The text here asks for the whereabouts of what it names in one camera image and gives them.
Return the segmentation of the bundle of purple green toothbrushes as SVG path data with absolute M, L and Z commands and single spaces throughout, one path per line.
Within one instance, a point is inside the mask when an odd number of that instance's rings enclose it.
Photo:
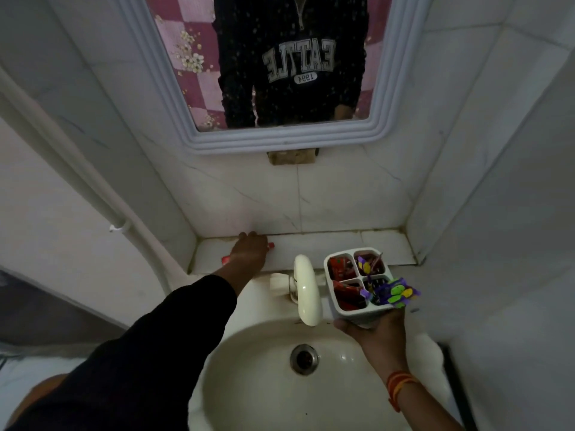
M 395 278 L 385 274 L 386 268 L 381 254 L 360 253 L 356 256 L 356 265 L 362 279 L 360 294 L 371 304 L 388 304 L 399 309 L 421 295 L 420 291 L 410 286 L 403 277 Z

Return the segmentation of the metal sink drain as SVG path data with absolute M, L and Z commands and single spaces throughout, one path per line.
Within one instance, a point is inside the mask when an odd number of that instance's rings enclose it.
M 307 377 L 317 369 L 320 357 L 317 351 L 308 344 L 299 344 L 290 354 L 290 367 L 300 376 Z

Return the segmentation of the person's right hand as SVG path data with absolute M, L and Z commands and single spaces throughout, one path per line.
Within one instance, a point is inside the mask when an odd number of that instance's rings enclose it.
M 394 371 L 410 372 L 406 358 L 404 309 L 387 311 L 373 328 L 362 327 L 362 338 L 354 340 L 384 383 Z

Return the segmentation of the person's left forearm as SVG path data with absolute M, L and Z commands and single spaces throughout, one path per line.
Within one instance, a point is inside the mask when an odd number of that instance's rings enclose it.
M 172 292 L 6 431 L 189 431 L 189 401 L 241 289 L 212 274 Z

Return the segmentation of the orange thread wristband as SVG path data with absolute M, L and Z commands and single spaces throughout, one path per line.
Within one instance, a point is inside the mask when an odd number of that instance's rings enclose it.
M 415 376 L 404 371 L 394 371 L 386 381 L 386 388 L 389 394 L 388 401 L 395 412 L 401 412 L 398 397 L 401 390 L 407 384 L 417 384 L 422 386 L 421 382 Z

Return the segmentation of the person's right forearm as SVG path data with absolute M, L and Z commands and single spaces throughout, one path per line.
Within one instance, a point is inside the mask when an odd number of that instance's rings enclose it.
M 463 426 L 423 385 L 405 385 L 398 402 L 400 413 L 412 431 L 464 431 Z

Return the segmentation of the brown block under mirror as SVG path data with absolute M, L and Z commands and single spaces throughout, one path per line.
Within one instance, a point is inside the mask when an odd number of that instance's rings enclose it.
M 298 166 L 314 164 L 319 151 L 319 148 L 268 151 L 267 157 L 273 166 Z

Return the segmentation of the red packet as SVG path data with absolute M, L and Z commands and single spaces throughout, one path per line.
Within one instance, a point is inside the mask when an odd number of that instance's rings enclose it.
M 336 302 L 343 311 L 355 311 L 366 308 L 366 300 L 361 294 L 363 289 L 356 283 L 345 284 L 333 281 Z
M 354 263 L 346 256 L 330 257 L 327 262 L 327 268 L 329 277 L 337 282 L 357 277 Z

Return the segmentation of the white ceramic sink basin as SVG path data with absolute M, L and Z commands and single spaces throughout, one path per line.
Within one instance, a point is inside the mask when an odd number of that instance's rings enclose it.
M 333 327 L 326 276 L 316 275 L 323 318 L 315 327 L 290 297 L 270 293 L 269 275 L 243 289 L 189 402 L 191 431 L 411 431 L 360 346 Z M 290 367 L 299 344 L 320 357 L 307 377 Z

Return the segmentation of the white framed wall mirror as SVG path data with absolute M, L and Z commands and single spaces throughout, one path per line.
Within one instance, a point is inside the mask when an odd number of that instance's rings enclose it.
M 431 0 L 111 0 L 194 153 L 392 129 Z

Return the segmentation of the white faucet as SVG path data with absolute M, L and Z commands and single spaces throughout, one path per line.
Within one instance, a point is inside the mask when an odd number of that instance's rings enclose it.
M 271 274 L 270 293 L 274 297 L 290 297 L 298 305 L 298 316 L 305 325 L 315 327 L 320 324 L 323 318 L 320 289 L 308 256 L 296 256 L 291 275 Z

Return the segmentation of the white wall pipe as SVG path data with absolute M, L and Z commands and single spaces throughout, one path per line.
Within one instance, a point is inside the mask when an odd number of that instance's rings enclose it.
M 163 295 L 172 293 L 170 254 L 162 249 L 160 242 L 144 222 L 86 159 L 64 130 L 37 101 L 25 93 L 1 64 L 0 116 L 110 224 L 117 226 L 126 219 L 132 222 L 131 229 L 122 235 L 139 251 L 152 269 Z

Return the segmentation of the person's left hand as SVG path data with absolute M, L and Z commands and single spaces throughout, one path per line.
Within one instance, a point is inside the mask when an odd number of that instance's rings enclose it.
M 230 261 L 224 265 L 227 271 L 226 278 L 237 287 L 240 284 L 246 285 L 262 270 L 266 262 L 267 248 L 237 246 L 234 244 L 230 256 Z

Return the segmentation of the white four-compartment holder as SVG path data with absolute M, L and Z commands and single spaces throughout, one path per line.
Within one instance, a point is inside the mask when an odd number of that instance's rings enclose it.
M 393 308 L 392 305 L 375 305 L 375 304 L 371 304 L 370 302 L 366 301 L 366 308 L 361 309 L 361 310 L 355 310 L 355 311 L 343 311 L 341 310 L 341 308 L 339 308 L 337 302 L 336 302 L 336 298 L 334 295 L 334 289 L 333 289 L 333 281 L 328 274 L 328 268 L 327 268 L 327 262 L 328 259 L 330 257 L 336 257 L 336 256 L 346 256 L 349 259 L 352 260 L 352 262 L 355 265 L 355 271 L 357 274 L 357 277 L 351 280 L 345 280 L 342 283 L 345 284 L 352 284 L 352 283 L 356 283 L 359 287 L 362 287 L 362 279 L 360 277 L 360 274 L 358 272 L 358 268 L 356 265 L 356 256 L 359 255 L 360 253 L 374 253 L 374 254 L 381 254 L 382 252 L 372 248 L 372 247 L 363 247 L 363 248 L 354 248 L 354 249 L 348 249 L 348 250 L 343 250 L 337 253 L 333 253 L 330 254 L 329 256 L 327 256 L 324 260 L 324 272 L 326 275 L 326 286 L 327 286 L 327 290 L 328 290 L 328 294 L 329 294 L 329 298 L 330 298 L 330 305 L 331 305 L 331 309 L 332 309 L 332 313 L 334 315 L 334 317 L 336 318 L 342 318 L 342 319 L 347 319 L 348 321 L 351 321 L 353 323 L 356 323 L 358 325 L 370 325 L 372 324 L 378 317 L 380 317 L 384 312 L 391 310 Z M 391 275 L 392 273 L 389 269 L 389 267 L 385 264 L 385 274 Z

